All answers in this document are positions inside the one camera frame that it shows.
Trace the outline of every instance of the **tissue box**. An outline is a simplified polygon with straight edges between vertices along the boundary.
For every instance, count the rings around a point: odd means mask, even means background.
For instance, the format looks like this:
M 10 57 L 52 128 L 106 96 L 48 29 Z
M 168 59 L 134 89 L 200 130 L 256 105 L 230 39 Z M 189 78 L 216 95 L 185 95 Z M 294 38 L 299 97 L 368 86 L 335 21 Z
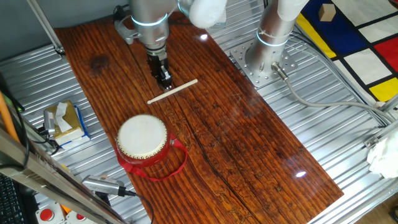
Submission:
M 79 146 L 79 145 L 81 145 L 83 143 L 86 143 L 86 142 L 88 142 L 90 140 L 90 137 L 89 137 L 88 131 L 87 131 L 87 127 L 86 127 L 86 125 L 84 124 L 84 121 L 83 121 L 83 116 L 81 115 L 81 112 L 80 112 L 79 108 L 77 106 L 74 106 L 74 107 L 75 107 L 75 111 L 76 111 L 76 114 L 78 116 L 80 125 L 83 128 L 84 135 L 80 136 L 80 138 L 71 140 L 71 141 L 61 145 L 61 147 L 64 150 L 73 149 L 74 147 L 77 147 L 77 146 Z
M 70 100 L 46 109 L 52 112 L 55 120 L 54 140 L 58 145 L 64 145 L 85 135 L 83 126 Z

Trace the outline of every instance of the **red button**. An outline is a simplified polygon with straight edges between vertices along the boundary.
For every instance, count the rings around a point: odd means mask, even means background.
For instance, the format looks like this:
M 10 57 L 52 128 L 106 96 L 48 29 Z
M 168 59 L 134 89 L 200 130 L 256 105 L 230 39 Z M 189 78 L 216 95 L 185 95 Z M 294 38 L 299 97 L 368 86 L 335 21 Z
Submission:
M 54 213 L 48 208 L 42 210 L 40 213 L 40 219 L 43 221 L 50 221 L 54 217 Z
M 79 221 L 83 221 L 86 217 L 84 217 L 83 215 L 77 214 L 76 218 Z

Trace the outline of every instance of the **wooden tabletop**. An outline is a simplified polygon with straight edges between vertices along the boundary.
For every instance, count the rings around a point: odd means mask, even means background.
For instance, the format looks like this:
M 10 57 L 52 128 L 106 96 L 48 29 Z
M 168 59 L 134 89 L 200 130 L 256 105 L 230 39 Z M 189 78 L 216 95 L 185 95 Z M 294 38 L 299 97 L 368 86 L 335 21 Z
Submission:
M 110 18 L 56 32 L 114 147 L 123 122 L 143 113 L 164 121 L 187 147 L 185 168 L 165 181 L 130 175 L 152 202 L 156 223 L 306 223 L 343 195 L 216 42 L 200 38 L 205 30 L 171 22 L 173 86 L 199 82 L 151 105 L 162 90 L 146 51 L 127 45 Z M 172 150 L 156 175 L 182 161 Z

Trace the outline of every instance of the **white drumhead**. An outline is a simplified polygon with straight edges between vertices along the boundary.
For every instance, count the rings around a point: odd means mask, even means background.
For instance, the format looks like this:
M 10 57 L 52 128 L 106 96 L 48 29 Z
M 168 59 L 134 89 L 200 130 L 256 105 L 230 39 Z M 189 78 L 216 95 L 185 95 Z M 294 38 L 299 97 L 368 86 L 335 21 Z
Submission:
M 159 118 L 142 114 L 128 119 L 119 130 L 119 149 L 127 156 L 145 159 L 157 154 L 167 140 L 166 127 Z

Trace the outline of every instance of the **red drum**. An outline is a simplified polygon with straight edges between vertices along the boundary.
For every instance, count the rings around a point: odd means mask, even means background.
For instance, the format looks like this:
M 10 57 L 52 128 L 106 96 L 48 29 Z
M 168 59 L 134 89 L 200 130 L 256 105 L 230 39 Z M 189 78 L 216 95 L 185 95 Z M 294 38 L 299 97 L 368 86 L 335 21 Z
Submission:
M 118 161 L 127 171 L 152 181 L 164 180 L 180 172 L 187 160 L 187 149 L 167 131 L 163 121 L 155 116 L 141 114 L 128 119 L 116 138 Z M 161 179 L 148 177 L 140 167 L 150 167 L 166 158 L 174 146 L 185 153 L 185 160 L 178 170 Z

